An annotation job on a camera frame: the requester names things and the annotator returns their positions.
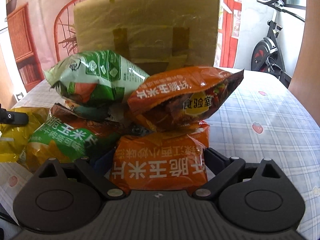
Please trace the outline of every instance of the red chair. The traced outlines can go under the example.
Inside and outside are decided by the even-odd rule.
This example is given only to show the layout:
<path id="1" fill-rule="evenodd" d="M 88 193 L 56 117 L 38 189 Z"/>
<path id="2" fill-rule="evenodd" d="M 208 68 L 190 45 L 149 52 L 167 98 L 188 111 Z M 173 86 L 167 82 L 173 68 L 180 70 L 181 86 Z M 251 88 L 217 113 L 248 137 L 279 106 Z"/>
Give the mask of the red chair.
<path id="1" fill-rule="evenodd" d="M 57 61 L 78 52 L 76 31 L 74 28 L 73 8 L 84 0 L 72 0 L 58 13 L 53 26 L 54 45 Z"/>

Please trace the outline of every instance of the green and white snack bag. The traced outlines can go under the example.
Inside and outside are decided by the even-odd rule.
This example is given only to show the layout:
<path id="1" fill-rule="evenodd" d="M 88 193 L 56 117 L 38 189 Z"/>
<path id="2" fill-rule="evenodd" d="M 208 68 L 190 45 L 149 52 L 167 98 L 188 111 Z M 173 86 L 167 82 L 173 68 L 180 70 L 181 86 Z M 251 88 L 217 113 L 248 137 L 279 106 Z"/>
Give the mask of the green and white snack bag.
<path id="1" fill-rule="evenodd" d="M 126 103 L 149 75 L 119 54 L 101 50 L 73 54 L 44 76 L 61 96 L 96 107 Z"/>

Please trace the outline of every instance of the orange snack bag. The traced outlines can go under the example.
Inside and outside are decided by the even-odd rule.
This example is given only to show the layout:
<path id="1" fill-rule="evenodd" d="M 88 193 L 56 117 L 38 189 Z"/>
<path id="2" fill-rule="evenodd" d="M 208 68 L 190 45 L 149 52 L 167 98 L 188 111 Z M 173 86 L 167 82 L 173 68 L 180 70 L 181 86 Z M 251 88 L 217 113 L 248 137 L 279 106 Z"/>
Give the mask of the orange snack bag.
<path id="1" fill-rule="evenodd" d="M 203 155 L 208 144 L 206 123 L 193 130 L 122 136 L 110 181 L 126 193 L 131 189 L 186 189 L 192 193 L 208 181 Z"/>
<path id="2" fill-rule="evenodd" d="M 131 94 L 135 121 L 152 130 L 183 127 L 209 118 L 243 79 L 215 67 L 185 67 L 148 77 Z"/>

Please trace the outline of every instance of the metal pin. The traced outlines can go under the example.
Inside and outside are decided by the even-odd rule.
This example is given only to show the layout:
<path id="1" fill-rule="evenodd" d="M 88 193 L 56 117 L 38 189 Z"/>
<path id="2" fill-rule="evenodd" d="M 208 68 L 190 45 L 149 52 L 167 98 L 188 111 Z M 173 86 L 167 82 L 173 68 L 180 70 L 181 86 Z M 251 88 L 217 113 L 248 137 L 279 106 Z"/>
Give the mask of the metal pin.
<path id="1" fill-rule="evenodd" d="M 123 191 L 119 188 L 113 188 L 113 189 L 109 189 L 107 194 L 110 197 L 120 197 L 123 194 Z"/>
<path id="2" fill-rule="evenodd" d="M 196 195 L 198 197 L 208 197 L 211 195 L 211 191 L 206 188 L 199 188 L 196 190 Z"/>

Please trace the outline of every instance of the red door frame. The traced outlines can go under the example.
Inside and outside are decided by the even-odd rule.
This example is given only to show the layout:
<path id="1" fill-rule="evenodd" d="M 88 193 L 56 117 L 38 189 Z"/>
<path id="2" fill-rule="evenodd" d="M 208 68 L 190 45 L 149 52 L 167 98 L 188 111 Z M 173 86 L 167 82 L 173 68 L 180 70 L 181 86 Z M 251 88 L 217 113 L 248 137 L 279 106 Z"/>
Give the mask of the red door frame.
<path id="1" fill-rule="evenodd" d="M 229 14 L 226 10 L 223 10 L 222 30 L 218 30 L 222 33 L 222 48 L 221 48 L 221 67 L 233 68 L 236 59 L 236 51 L 238 46 L 238 39 L 233 38 L 233 11 L 241 11 L 241 3 L 235 0 L 223 0 L 223 2 L 230 8 L 232 14 Z"/>

